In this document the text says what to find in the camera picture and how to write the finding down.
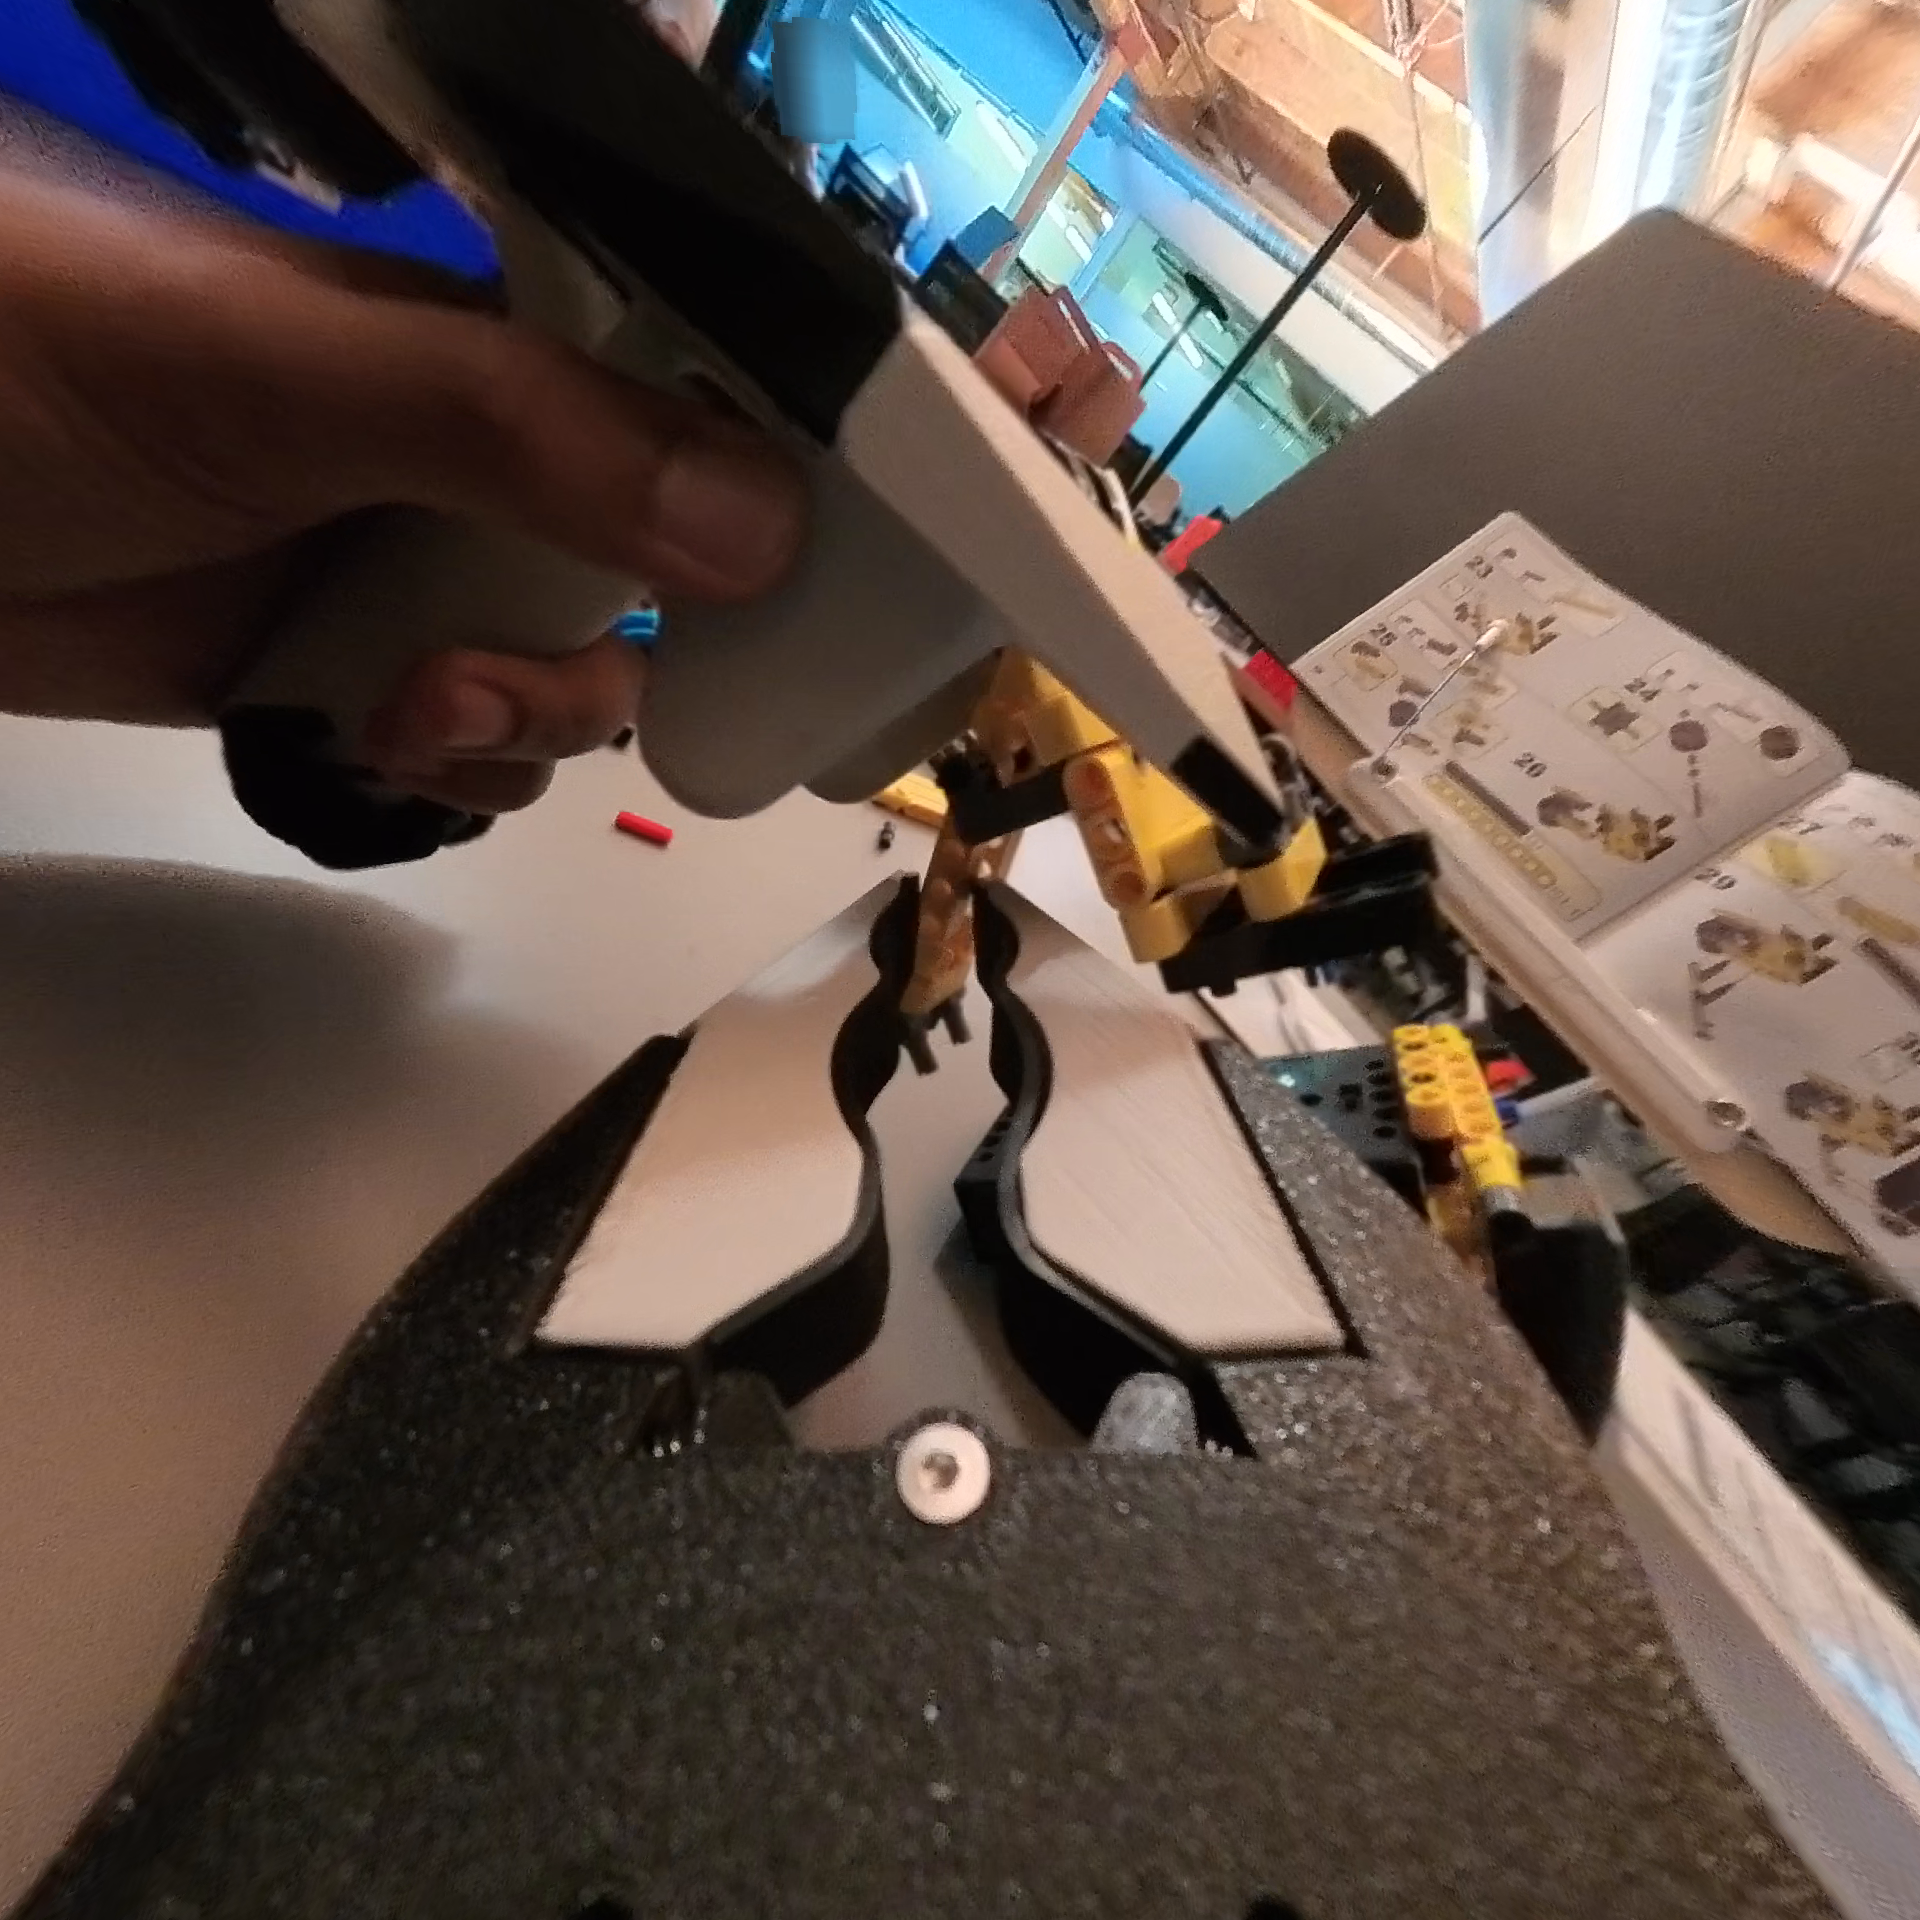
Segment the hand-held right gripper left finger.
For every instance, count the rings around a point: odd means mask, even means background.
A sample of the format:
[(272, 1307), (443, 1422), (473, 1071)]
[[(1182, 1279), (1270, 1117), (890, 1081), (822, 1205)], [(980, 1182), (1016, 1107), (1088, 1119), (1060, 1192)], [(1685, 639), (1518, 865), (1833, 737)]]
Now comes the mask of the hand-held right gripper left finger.
[(875, 1341), (872, 1110), (905, 1052), (920, 909), (920, 883), (884, 876), (690, 1025), (565, 1260), (544, 1345), (749, 1373), (801, 1403)]

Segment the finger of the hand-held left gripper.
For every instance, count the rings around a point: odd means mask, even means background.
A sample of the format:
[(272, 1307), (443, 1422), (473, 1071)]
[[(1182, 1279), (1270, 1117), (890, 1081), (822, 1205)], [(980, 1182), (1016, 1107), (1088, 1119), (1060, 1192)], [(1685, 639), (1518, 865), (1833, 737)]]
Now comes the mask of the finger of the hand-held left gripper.
[(837, 449), (1123, 740), (1241, 843), (1281, 843), (1281, 787), (1211, 633), (933, 320), (901, 315)]

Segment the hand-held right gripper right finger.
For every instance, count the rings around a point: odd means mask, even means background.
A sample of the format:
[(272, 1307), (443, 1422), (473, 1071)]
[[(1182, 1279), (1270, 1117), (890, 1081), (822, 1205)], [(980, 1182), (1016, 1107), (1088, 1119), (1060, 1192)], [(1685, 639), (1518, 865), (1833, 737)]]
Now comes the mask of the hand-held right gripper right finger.
[(1251, 1454), (1221, 1383), (1353, 1341), (1192, 1023), (1009, 884), (976, 891), (1000, 1108), (1046, 1078), (1022, 1159), (1053, 1285), (993, 1276), (1022, 1376), (1077, 1436)]

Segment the black battery box toy model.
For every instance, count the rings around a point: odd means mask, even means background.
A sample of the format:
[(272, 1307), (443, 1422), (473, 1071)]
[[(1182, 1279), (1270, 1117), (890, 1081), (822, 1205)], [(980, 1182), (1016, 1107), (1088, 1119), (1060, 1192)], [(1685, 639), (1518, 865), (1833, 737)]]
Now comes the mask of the black battery box toy model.
[(1398, 1023), (1381, 1044), (1259, 1068), (1451, 1249), (1596, 1446), (1625, 1351), (1625, 1236), (1569, 1159), (1520, 1150), (1470, 1036)]

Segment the yellow toy brick assembly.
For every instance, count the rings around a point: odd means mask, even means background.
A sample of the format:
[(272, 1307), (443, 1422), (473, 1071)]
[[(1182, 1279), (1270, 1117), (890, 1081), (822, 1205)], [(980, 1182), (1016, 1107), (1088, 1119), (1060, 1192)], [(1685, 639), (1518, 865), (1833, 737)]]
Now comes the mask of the yellow toy brick assembly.
[(1244, 979), (1411, 948), (1436, 926), (1432, 841), (1404, 832), (1336, 852), (1297, 781), (1281, 845), (1237, 849), (1230, 830), (1138, 755), (1051, 672), (1006, 652), (964, 733), (925, 774), (872, 796), (938, 832), (920, 889), (904, 1052), (938, 1069), (933, 1030), (966, 1043), (976, 891), (1006, 876), (1022, 832), (1069, 817), (1126, 950), (1174, 991), (1227, 993)]

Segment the person's left hand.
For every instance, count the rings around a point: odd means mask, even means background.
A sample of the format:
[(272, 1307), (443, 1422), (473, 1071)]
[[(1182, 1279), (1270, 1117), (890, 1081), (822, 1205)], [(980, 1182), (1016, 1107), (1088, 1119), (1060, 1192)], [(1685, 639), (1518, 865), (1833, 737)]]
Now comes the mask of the person's left hand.
[(209, 727), (387, 507), (710, 601), (777, 585), (806, 523), (777, 444), (433, 270), (5, 172), (5, 712)]

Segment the black toy brick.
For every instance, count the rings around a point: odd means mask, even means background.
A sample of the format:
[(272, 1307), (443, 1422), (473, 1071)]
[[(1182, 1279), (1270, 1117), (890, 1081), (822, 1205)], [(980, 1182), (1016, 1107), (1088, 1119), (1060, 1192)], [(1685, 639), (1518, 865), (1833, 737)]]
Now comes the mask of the black toy brick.
[(972, 1257), (997, 1276), (1016, 1272), (1038, 1285), (1053, 1285), (1060, 1278), (1034, 1240), (1022, 1189), (1025, 1150), (1044, 1116), (1046, 1099), (1046, 1078), (1009, 1097), (953, 1180)]

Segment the brown bag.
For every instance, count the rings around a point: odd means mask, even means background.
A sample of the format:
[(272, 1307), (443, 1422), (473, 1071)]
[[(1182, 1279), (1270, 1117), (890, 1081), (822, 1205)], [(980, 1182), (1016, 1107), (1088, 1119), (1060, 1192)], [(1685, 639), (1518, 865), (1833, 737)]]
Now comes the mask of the brown bag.
[(1026, 288), (972, 358), (1025, 420), (1093, 464), (1114, 462), (1146, 408), (1141, 366), (1065, 288)]

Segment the black floor lamp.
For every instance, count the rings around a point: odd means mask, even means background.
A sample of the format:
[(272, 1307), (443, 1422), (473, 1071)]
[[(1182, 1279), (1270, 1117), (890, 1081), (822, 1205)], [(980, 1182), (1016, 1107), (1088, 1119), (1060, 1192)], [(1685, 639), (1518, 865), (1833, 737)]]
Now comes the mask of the black floor lamp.
[(1427, 230), (1427, 204), (1416, 185), (1406, 179), (1402, 166), (1374, 143), (1371, 137), (1353, 127), (1337, 127), (1326, 143), (1328, 168), (1346, 196), (1346, 205), (1328, 230), (1323, 241), (1313, 252), (1305, 265), (1293, 273), (1291, 283), (1277, 301), (1253, 325), (1238, 343), (1235, 357), (1214, 376), (1206, 392), (1196, 401), (1188, 415), (1164, 441), (1154, 456), (1136, 476), (1130, 503), (1133, 507), (1146, 503), (1147, 491), (1177, 462), (1186, 446), (1196, 439), (1200, 427), (1211, 417), (1214, 408), (1241, 381), (1241, 374), (1253, 366), (1259, 352), (1281, 332), (1281, 325), (1310, 295), (1314, 283), (1323, 277), (1330, 260), (1346, 247), (1349, 238), (1363, 223), (1377, 225), (1394, 241), (1416, 241)]

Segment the white book stand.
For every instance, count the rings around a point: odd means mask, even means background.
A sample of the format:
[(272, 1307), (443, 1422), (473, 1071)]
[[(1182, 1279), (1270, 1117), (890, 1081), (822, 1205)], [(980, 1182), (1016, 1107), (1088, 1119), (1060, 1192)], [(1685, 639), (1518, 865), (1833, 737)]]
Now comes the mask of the white book stand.
[(1402, 779), (1381, 779), (1353, 732), (1313, 695), (1299, 695), (1291, 737), (1313, 777), (1371, 837), (1425, 832), (1438, 861), (1436, 900), (1456, 935), (1681, 1153), (1734, 1153), (1747, 1116), (1592, 956), (1529, 903), (1509, 873), (1466, 833), (1416, 806)]

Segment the dark grey panel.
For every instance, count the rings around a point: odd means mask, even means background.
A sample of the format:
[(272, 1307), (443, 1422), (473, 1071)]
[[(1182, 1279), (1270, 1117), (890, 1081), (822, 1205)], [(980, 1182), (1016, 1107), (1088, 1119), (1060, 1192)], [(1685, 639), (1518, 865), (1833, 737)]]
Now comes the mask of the dark grey panel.
[(1652, 211), (1209, 541), (1277, 660), (1514, 511), (1917, 779), (1917, 341)]

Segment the toy instruction booklet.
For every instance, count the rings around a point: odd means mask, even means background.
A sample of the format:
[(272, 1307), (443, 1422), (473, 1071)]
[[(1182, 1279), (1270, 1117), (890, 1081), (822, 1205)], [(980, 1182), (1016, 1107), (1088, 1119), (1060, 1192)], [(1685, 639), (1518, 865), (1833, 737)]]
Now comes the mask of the toy instruction booklet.
[(1917, 814), (1763, 675), (1504, 511), (1289, 675), (1745, 1108), (1888, 1285), (1917, 1260)]

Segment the silver spiral duct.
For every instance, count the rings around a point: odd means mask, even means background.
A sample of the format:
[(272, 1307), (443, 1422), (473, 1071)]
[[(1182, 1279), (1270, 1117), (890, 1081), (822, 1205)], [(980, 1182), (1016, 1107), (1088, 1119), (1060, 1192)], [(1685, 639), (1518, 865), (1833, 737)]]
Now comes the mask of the silver spiral duct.
[(1483, 323), (1646, 207), (1713, 185), (1761, 36), (1754, 1), (1462, 1)]

